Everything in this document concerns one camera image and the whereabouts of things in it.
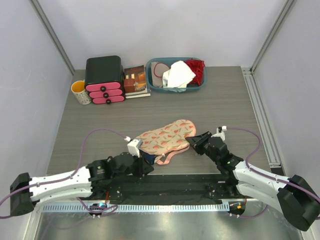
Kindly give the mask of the pink mesh laundry bag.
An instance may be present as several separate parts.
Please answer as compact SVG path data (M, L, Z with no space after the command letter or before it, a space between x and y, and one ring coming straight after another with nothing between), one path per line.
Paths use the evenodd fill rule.
M190 144L186 137L196 135L195 124L187 119L179 119L164 127L146 131L137 136L143 141L142 153L156 155L154 164L167 165L173 156L187 151Z

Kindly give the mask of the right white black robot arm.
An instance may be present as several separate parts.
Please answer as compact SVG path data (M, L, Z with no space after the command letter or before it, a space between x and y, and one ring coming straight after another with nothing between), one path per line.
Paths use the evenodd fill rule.
M222 136L206 132L186 140L199 155L206 155L226 178L226 193L257 199L278 210L295 228L306 232L320 218L320 198L299 175L281 176L262 170L228 150Z

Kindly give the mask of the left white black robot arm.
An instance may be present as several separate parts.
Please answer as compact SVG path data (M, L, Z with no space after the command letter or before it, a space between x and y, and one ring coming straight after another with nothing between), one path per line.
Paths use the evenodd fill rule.
M95 160L78 170L43 177L19 174L10 185L10 216L26 215L37 205L66 198L100 200L113 179L131 175L142 178L154 171L143 155L123 152L117 156Z

